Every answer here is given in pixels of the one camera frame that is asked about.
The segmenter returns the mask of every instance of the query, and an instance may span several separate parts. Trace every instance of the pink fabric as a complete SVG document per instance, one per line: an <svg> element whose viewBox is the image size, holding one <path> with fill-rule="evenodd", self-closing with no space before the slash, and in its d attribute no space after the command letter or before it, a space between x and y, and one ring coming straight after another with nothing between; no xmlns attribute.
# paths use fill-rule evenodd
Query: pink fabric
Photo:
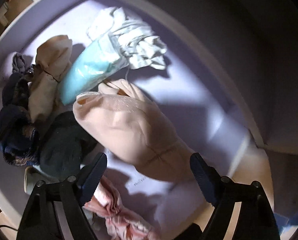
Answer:
<svg viewBox="0 0 298 240"><path fill-rule="evenodd" d="M106 220L107 232L112 240L159 240L154 228L141 216L122 205L118 190L106 177L102 177L91 199L84 206Z"/></svg>
<svg viewBox="0 0 298 240"><path fill-rule="evenodd" d="M73 106L77 122L99 143L152 179L193 179L193 153L170 120L139 88L124 79L99 85Z"/></svg>

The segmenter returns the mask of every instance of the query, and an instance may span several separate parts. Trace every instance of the white cloth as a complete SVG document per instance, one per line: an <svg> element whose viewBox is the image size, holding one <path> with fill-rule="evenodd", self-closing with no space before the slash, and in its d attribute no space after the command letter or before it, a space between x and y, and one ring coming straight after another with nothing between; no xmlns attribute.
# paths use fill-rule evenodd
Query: white cloth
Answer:
<svg viewBox="0 0 298 240"><path fill-rule="evenodd" d="M105 33L117 37L122 54L129 61L129 68L166 68L163 59L163 54L167 51L166 44L139 17L126 15L123 8L103 9L87 30L87 35L94 41Z"/></svg>

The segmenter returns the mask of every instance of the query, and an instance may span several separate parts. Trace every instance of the gray cloth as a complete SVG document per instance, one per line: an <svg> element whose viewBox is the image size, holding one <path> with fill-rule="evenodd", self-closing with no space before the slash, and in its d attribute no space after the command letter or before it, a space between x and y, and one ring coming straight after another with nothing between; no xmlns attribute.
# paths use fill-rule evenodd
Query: gray cloth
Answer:
<svg viewBox="0 0 298 240"><path fill-rule="evenodd" d="M266 150L274 194L274 212L292 217L298 212L298 155Z"/></svg>
<svg viewBox="0 0 298 240"><path fill-rule="evenodd" d="M15 53L15 55L13 56L12 66L13 66L13 73L25 74L26 62L25 62L24 56L21 53L19 52Z"/></svg>

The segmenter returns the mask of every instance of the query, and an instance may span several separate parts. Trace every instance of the dark cable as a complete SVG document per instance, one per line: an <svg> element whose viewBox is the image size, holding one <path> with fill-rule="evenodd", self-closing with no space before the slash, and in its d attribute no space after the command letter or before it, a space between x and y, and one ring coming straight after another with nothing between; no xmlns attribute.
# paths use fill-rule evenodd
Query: dark cable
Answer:
<svg viewBox="0 0 298 240"><path fill-rule="evenodd" d="M18 229L16 229L16 228L12 228L12 227L7 226L7 225L0 225L0 228L9 228L9 229L12 229L12 230L14 230L14 231L18 231Z"/></svg>

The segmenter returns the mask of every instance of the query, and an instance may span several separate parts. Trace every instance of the light gray cloth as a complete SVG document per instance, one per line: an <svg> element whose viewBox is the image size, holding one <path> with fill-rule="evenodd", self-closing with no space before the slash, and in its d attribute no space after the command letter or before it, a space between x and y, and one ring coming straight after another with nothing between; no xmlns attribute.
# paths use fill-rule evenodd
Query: light gray cloth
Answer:
<svg viewBox="0 0 298 240"><path fill-rule="evenodd" d="M13 66L13 73L25 74L26 62L25 62L24 56L21 53L16 52L14 54L12 66Z"/></svg>
<svg viewBox="0 0 298 240"><path fill-rule="evenodd" d="M98 217L95 213L93 213L92 211L89 211L85 208L82 208L86 219L88 220L91 228L93 229L93 231L99 231L101 229L102 225L105 225L105 219Z"/></svg>

